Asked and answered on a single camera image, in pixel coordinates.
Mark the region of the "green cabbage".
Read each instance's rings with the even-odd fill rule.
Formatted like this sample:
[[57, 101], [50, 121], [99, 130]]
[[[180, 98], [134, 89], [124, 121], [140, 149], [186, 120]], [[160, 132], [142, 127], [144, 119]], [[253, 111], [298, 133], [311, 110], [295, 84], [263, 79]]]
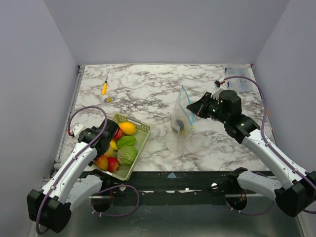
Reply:
[[120, 165], [132, 165], [138, 155], [138, 151], [133, 146], [124, 146], [117, 152], [117, 160]]

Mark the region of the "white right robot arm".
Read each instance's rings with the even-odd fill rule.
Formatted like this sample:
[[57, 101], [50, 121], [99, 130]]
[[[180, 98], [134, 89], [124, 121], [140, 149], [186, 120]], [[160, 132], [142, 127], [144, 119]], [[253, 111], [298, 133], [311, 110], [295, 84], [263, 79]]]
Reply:
[[239, 168], [227, 181], [230, 192], [237, 194], [244, 189], [263, 195], [290, 217], [296, 217], [315, 202], [315, 171], [300, 167], [272, 143], [263, 129], [242, 113], [241, 98], [235, 91], [207, 92], [187, 109], [200, 118], [221, 122], [226, 133], [255, 154], [275, 176], [273, 180]]

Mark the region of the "yellow lemon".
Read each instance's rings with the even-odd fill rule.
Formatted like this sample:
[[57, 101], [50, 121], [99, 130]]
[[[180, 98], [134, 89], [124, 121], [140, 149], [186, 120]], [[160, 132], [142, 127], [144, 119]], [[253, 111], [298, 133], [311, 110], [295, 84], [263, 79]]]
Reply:
[[118, 124], [125, 135], [134, 135], [137, 132], [136, 126], [131, 122], [121, 122]]

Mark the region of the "red apple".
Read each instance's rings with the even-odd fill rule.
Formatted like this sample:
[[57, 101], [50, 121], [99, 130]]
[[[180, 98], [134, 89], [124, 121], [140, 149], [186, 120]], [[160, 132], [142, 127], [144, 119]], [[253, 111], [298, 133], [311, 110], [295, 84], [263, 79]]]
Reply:
[[122, 131], [121, 128], [118, 128], [116, 133], [115, 133], [115, 135], [114, 135], [114, 137], [113, 137], [113, 140], [114, 141], [118, 141], [119, 139], [122, 138], [122, 136], [123, 136], [123, 131]]

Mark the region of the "clear zip top bag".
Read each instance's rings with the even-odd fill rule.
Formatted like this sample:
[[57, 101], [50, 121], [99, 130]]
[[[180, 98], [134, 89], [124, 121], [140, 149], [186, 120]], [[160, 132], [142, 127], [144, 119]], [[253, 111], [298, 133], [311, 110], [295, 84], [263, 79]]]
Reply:
[[175, 137], [172, 141], [172, 152], [181, 153], [187, 145], [194, 129], [195, 115], [190, 112], [186, 107], [191, 104], [190, 97], [185, 90], [184, 86], [181, 87], [175, 102], [172, 120], [180, 119], [185, 124], [185, 129], [182, 132], [174, 133]]

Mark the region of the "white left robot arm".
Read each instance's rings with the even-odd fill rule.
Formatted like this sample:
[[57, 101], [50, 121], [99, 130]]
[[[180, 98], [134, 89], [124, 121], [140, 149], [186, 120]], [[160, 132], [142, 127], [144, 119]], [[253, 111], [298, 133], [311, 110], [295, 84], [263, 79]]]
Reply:
[[111, 119], [103, 120], [99, 127], [86, 128], [77, 123], [68, 130], [78, 141], [55, 175], [39, 191], [31, 190], [27, 195], [30, 220], [59, 233], [69, 222], [72, 210], [90, 194], [104, 195], [109, 191], [109, 182], [103, 178], [89, 178], [83, 185], [77, 179], [109, 149], [118, 130], [118, 124]]

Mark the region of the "red pomegranate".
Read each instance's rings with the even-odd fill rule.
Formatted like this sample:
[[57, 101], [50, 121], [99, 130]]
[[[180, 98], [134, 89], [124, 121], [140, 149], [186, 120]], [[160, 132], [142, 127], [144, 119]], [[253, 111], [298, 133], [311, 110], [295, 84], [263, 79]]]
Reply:
[[107, 157], [108, 167], [107, 171], [111, 173], [115, 173], [119, 170], [119, 162], [115, 157]]

